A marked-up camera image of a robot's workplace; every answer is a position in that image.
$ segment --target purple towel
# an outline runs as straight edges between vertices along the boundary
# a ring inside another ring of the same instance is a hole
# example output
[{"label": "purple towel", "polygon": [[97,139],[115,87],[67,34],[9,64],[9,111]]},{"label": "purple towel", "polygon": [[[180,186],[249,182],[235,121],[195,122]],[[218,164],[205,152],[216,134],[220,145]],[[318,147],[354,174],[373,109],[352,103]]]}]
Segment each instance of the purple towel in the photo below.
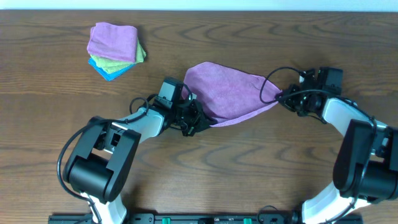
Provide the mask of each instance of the purple towel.
[{"label": "purple towel", "polygon": [[136,62],[137,29],[98,22],[91,28],[89,54],[125,62]]},{"label": "purple towel", "polygon": [[[184,83],[197,95],[204,112],[217,120],[218,123],[212,127],[223,127],[252,118],[277,104],[265,105],[260,101],[264,79],[262,76],[203,62],[188,69]],[[267,81],[262,98],[270,101],[278,93],[280,90]]]}]

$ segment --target blue cloth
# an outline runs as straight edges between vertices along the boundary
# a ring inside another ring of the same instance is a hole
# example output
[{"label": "blue cloth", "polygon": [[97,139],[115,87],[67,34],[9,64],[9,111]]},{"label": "blue cloth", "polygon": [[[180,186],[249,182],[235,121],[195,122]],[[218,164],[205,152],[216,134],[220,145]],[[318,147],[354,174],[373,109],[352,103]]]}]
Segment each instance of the blue cloth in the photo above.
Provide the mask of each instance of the blue cloth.
[{"label": "blue cloth", "polygon": [[102,68],[97,67],[97,64],[95,63],[95,61],[90,58],[88,60],[88,63],[99,73],[101,74],[106,81],[112,81],[114,80],[116,77],[119,77],[120,75],[122,75],[124,72],[126,72],[127,70],[129,70],[130,68],[132,68],[133,66],[135,66],[135,64],[132,64],[124,69],[120,69],[119,71],[116,71],[114,73],[106,73]]}]

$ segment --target light green towel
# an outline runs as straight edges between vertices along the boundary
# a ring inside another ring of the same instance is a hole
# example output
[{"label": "light green towel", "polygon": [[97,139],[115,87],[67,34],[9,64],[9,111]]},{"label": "light green towel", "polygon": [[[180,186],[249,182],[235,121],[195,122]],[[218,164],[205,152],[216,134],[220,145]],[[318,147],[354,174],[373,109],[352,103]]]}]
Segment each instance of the light green towel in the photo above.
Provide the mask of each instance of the light green towel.
[{"label": "light green towel", "polygon": [[[141,47],[139,44],[139,41],[137,40],[137,52],[136,52],[136,62],[135,63],[141,63],[144,62],[144,58],[146,57],[146,53],[144,49]],[[107,73],[114,73],[116,71],[119,71],[121,69],[124,69],[132,64],[131,62],[123,62],[119,60],[112,60],[104,57],[99,57],[96,55],[90,55],[91,58],[95,61],[96,66],[99,68],[102,68],[105,72]]]}]

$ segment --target white wall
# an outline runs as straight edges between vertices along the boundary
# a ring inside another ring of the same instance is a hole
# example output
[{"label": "white wall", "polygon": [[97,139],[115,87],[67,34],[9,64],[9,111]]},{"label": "white wall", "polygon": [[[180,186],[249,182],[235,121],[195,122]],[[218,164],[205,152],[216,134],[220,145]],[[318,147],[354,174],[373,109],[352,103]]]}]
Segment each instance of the white wall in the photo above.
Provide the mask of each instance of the white wall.
[{"label": "white wall", "polygon": [[398,12],[398,0],[0,0],[0,9]]}]

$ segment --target wooden table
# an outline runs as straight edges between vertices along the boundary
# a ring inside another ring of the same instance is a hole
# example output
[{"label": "wooden table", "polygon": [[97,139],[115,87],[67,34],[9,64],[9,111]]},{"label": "wooden table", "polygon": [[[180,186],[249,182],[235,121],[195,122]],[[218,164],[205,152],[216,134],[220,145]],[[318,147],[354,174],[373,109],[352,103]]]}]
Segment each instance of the wooden table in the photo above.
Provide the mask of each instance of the wooden table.
[{"label": "wooden table", "polygon": [[[99,21],[137,27],[148,53],[113,82],[87,64]],[[258,75],[287,65],[342,68],[343,94],[398,126],[397,38],[398,14],[0,11],[0,223],[88,212],[57,180],[65,141],[94,115],[127,115],[132,98],[157,93],[165,76],[183,80],[204,61]],[[281,88],[297,80],[292,72],[272,77]],[[280,105],[193,138],[167,130],[139,146],[123,200],[159,213],[290,210],[331,182],[341,140],[333,126]],[[394,223],[397,209],[383,202],[361,213],[366,223]]]}]

